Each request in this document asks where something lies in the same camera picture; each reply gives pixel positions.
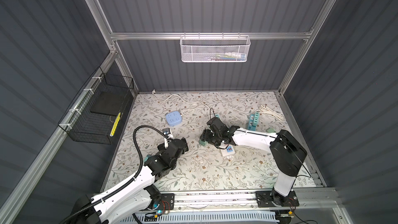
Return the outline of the white multicolour power strip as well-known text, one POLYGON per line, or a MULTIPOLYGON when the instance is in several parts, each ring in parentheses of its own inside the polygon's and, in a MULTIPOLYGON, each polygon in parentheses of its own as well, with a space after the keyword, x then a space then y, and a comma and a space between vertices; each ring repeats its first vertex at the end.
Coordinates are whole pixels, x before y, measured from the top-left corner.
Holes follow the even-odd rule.
POLYGON ((233 156, 236 154, 235 149, 233 146, 228 145, 227 147, 220 149, 220 152, 224 158, 233 158, 233 156))

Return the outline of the teal usb power strip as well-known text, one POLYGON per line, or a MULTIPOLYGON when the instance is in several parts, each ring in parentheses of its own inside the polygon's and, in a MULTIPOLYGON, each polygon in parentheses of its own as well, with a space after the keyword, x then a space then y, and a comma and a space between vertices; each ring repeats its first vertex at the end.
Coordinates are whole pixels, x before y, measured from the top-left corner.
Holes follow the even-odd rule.
POLYGON ((260 113, 255 112, 249 116, 249 121, 247 125, 247 129, 249 131, 256 131, 257 125, 259 123, 260 113))

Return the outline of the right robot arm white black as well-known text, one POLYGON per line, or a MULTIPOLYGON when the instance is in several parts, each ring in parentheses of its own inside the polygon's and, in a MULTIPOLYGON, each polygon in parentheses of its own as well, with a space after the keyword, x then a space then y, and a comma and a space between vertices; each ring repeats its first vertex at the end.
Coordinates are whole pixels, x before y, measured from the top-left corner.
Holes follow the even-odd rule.
POLYGON ((277 181, 267 198, 275 206, 298 206, 292 190, 300 169, 307 157, 307 151, 287 130, 277 133, 263 133, 233 125, 227 127, 218 117, 207 121, 200 141, 217 149, 227 150, 231 146, 248 146, 270 152, 279 169, 277 181))

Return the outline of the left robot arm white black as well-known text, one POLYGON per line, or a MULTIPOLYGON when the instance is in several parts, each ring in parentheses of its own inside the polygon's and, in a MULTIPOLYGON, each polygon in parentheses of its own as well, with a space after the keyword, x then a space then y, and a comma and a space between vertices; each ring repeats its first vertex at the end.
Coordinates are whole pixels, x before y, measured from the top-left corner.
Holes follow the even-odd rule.
POLYGON ((161 144, 158 149, 135 175, 103 193, 78 199, 71 218, 61 223, 115 224, 141 210, 157 209, 161 194, 154 183, 174 170, 177 160, 189 151, 185 138, 169 139, 168 147, 161 144))

